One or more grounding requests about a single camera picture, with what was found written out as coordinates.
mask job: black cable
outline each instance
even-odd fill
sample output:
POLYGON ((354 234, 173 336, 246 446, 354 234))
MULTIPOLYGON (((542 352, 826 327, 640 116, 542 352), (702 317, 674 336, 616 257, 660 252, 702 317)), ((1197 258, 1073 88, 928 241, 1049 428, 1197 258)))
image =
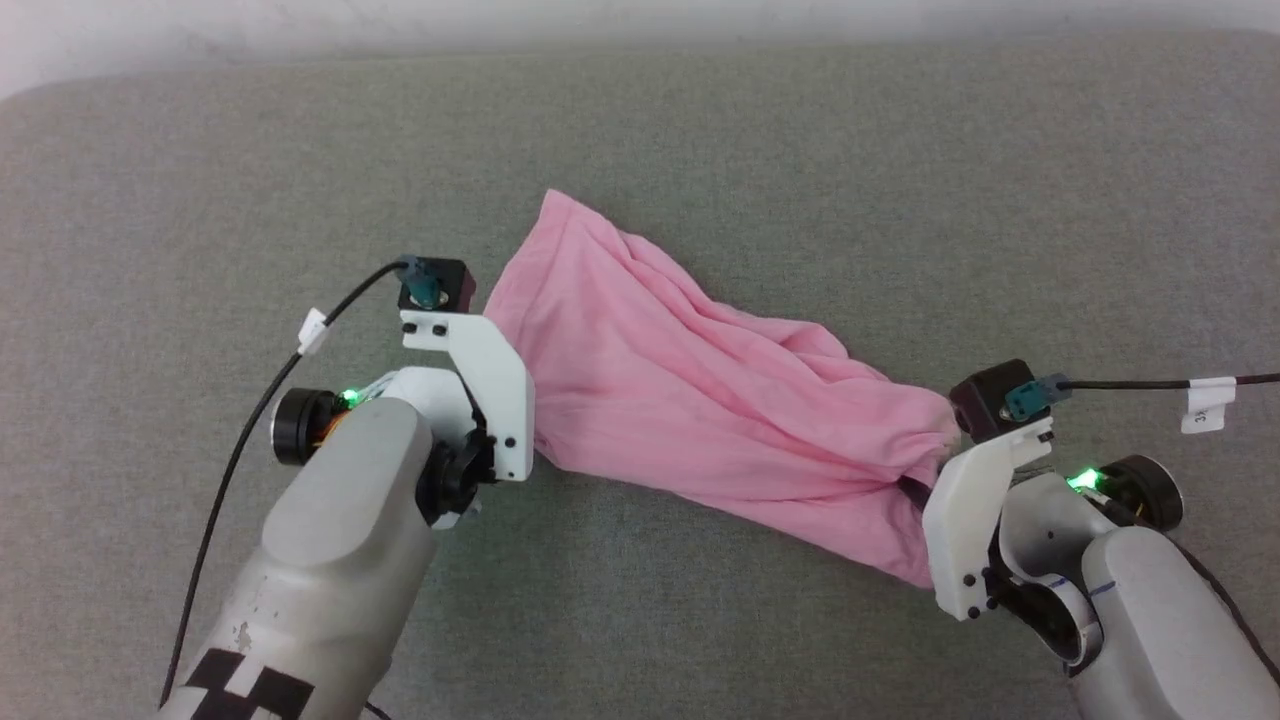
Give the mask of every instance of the black cable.
POLYGON ((374 705, 371 702, 366 702, 365 703, 365 710, 367 710, 369 712, 374 714, 374 716, 376 716, 378 720, 392 720, 390 715, 387 715, 387 712, 384 712, 383 708, 378 707, 376 705, 374 705))
MULTIPOLYGON (((1235 377, 1238 386, 1266 383, 1280 383, 1280 373, 1235 377)), ((1059 389, 1188 389, 1190 387, 1190 380, 1066 380, 1057 383, 1059 389)))
POLYGON ((372 287, 375 282, 380 281, 383 275, 394 273, 396 270, 403 270, 408 265, 403 260, 397 260, 394 263, 387 263, 381 268, 374 270, 374 274, 365 278, 365 282, 357 284, 356 290, 348 292, 347 297, 343 297, 338 301, 338 305, 334 305, 333 313, 329 313, 329 316, 324 319, 325 327, 332 325, 333 322, 338 319, 338 315, 342 315, 357 297, 365 295, 365 291, 372 287))
MULTIPOLYGON (((403 261, 388 263, 375 270, 369 275, 365 282, 356 286, 356 290, 351 291, 347 297, 333 309, 333 313, 325 318, 325 327, 332 325, 339 315, 356 301, 357 297, 365 293, 375 282, 392 273, 406 268, 403 261)), ((289 356, 289 360, 280 368, 280 372, 275 374, 271 383, 266 386, 266 391, 262 397, 259 398, 257 405, 253 406, 253 411, 250 413, 248 420, 244 421, 244 427, 241 429, 239 437, 236 439, 236 447, 232 450, 232 456, 227 460, 227 469, 223 471, 223 480, 218 486, 218 495, 214 496, 214 505, 209 509, 209 521, 205 524, 205 536, 200 539, 200 550, 196 551, 196 562, 191 568, 191 580, 187 583, 187 598, 182 603, 182 616, 178 620, 178 633, 173 641, 173 653, 169 656, 169 670, 165 673, 164 689, 160 691, 160 706, 169 701, 169 694, 173 692, 174 678, 178 675, 178 664, 182 660, 182 644, 187 637, 187 625, 191 623, 191 609, 196 602, 196 588, 200 585, 200 571, 205 568, 205 556, 209 555, 209 543, 214 537, 214 527, 218 524, 218 514, 223 509, 223 500, 227 498, 227 488, 230 487, 232 475, 236 473, 236 465, 239 464, 241 455, 244 452, 244 445, 248 443, 248 437, 253 432, 253 427, 257 420, 262 416, 266 410, 266 405, 271 401, 271 397, 280 389, 284 384, 285 378, 293 372, 298 361, 302 360, 302 355, 294 352, 289 356)), ((376 706, 366 705, 367 710, 378 715, 383 720, 387 719, 387 714, 378 710, 376 706)))
POLYGON ((196 551, 196 562, 191 568, 191 580, 187 582, 187 600, 182 603, 182 618, 178 620, 178 634, 173 641, 173 653, 169 656, 169 670, 165 673, 164 689, 160 691, 160 706, 169 701, 169 693, 173 692, 173 680, 178 674, 178 662, 182 660, 182 643, 187 637, 187 624, 191 621, 191 607, 196 602, 196 587, 200 584, 200 571, 205 568, 205 556, 209 555, 209 542, 214 537, 214 525, 218 523, 218 514, 223 509, 223 500, 227 497, 227 488, 230 486, 232 474, 236 471, 236 464, 239 462, 241 454, 244 452, 244 445, 248 442, 248 436, 253 430, 253 425, 257 424, 257 419, 266 410, 266 404, 271 401, 275 392, 280 389, 284 383, 284 378, 293 372, 297 366, 298 360, 302 356, 294 352, 289 356, 289 360, 280 368, 280 372, 275 374, 271 379, 271 384, 266 386, 266 392, 259 398, 257 405, 253 411, 250 413, 248 421, 241 429, 239 438, 236 439, 236 448, 232 450, 232 456, 227 461, 227 469, 223 471, 223 482, 218 486, 218 495, 214 496, 214 506, 209 510, 209 521, 205 524, 205 537, 200 539, 200 550, 196 551))
MULTIPOLYGON (((1142 525, 1143 528, 1156 530, 1157 533, 1160 532, 1151 523, 1147 523, 1146 520, 1139 518, 1135 512, 1133 512, 1124 505, 1120 505, 1120 502, 1115 500, 1107 498, 1105 510, 1121 516, 1125 521, 1128 521, 1132 525, 1142 525)), ((1215 577, 1213 573, 1211 573, 1210 569, 1206 568, 1204 564, 1199 561, 1199 559, 1192 555, 1189 550, 1179 544, 1178 541, 1169 537, 1167 534, 1165 536, 1165 539, 1171 542, 1174 547, 1178 548, 1178 552, 1183 553, 1183 557, 1187 559, 1187 564, 1190 565, 1193 570, 1196 570, 1196 574, 1203 578, 1206 583, 1208 583, 1210 589, 1213 591, 1213 594, 1216 594, 1217 598, 1222 602, 1222 605, 1226 606, 1226 611, 1231 614, 1231 620, 1234 620, 1235 626, 1240 629, 1240 634, 1244 635, 1245 642, 1249 643, 1249 647, 1253 648, 1254 655, 1258 656, 1258 660, 1261 660, 1262 665, 1267 669, 1267 674, 1271 675, 1271 680, 1276 685, 1280 685, 1280 669, 1276 667, 1276 664, 1271 660, 1271 656, 1267 655, 1267 651, 1262 647, 1262 642, 1258 639, 1258 635, 1253 632, 1253 628, 1249 626, 1249 623, 1244 619, 1244 614, 1240 612, 1240 606, 1235 603, 1235 600, 1231 597, 1231 593, 1226 592, 1226 587, 1222 584, 1222 582, 1219 580, 1217 577, 1215 577)))
POLYGON ((1190 380, 1068 380, 1057 389, 1187 389, 1190 380))

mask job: gray fabric surface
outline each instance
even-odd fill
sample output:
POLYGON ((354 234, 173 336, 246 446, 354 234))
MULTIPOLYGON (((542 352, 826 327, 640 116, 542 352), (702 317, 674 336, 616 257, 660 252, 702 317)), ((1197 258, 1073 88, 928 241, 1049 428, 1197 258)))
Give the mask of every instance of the gray fabric surface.
MULTIPOLYGON (((745 310, 946 391, 1280 368, 1280 41, 477 58, 63 85, 0 106, 0 716, 137 717, 239 425, 401 252, 492 286, 557 187, 745 310)), ((421 363, 393 288, 293 384, 421 363)), ((1146 452, 1178 537, 1280 652, 1280 389, 1183 437, 1180 393, 1080 393, 1060 469, 1146 452)), ((291 473, 255 437, 195 634, 291 473)), ((443 538, 375 694, 408 717, 1071 717, 1004 615, 657 492, 557 471, 443 538)))

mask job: pink cloth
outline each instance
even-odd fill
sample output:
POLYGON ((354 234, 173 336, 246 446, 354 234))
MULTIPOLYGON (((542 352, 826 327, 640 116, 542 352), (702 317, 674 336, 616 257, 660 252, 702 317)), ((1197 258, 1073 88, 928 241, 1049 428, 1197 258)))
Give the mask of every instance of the pink cloth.
POLYGON ((951 405, 813 323, 714 302, 662 250, 549 191, 485 307, 529 366, 557 466, 732 512, 929 585, 920 514, 951 405))

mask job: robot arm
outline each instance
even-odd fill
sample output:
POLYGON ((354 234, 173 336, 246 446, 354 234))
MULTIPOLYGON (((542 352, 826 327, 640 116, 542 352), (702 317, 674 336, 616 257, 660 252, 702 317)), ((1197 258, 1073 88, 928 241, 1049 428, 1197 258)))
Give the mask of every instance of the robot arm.
POLYGON ((1048 454, 1048 411, 1005 398, 1032 380, 1014 360, 951 398, 978 445, 954 457, 924 507, 940 607, 959 620, 1004 606, 1061 660, 1083 717, 1280 717, 1274 673, 1183 551, 1162 533, 1181 496, 1132 456, 1069 483, 1014 471, 1048 454))
POLYGON ((532 468, 534 386, 474 283, 444 266, 430 309, 401 297, 404 346, 458 372, 404 368, 369 397, 291 389, 271 421, 276 457, 302 465, 271 509, 160 720, 356 719, 390 665, 435 553, 480 484, 532 468))

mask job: white cable label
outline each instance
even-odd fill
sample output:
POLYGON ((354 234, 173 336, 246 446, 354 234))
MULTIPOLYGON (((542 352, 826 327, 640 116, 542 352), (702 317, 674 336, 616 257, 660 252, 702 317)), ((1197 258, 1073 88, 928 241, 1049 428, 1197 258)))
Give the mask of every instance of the white cable label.
POLYGON ((1226 427, 1226 406, 1235 401, 1235 378, 1196 378, 1187 391, 1183 434, 1211 433, 1226 427))
POLYGON ((324 313, 312 307, 298 331, 298 355, 315 355, 324 338, 329 337, 329 325, 324 324, 324 313))

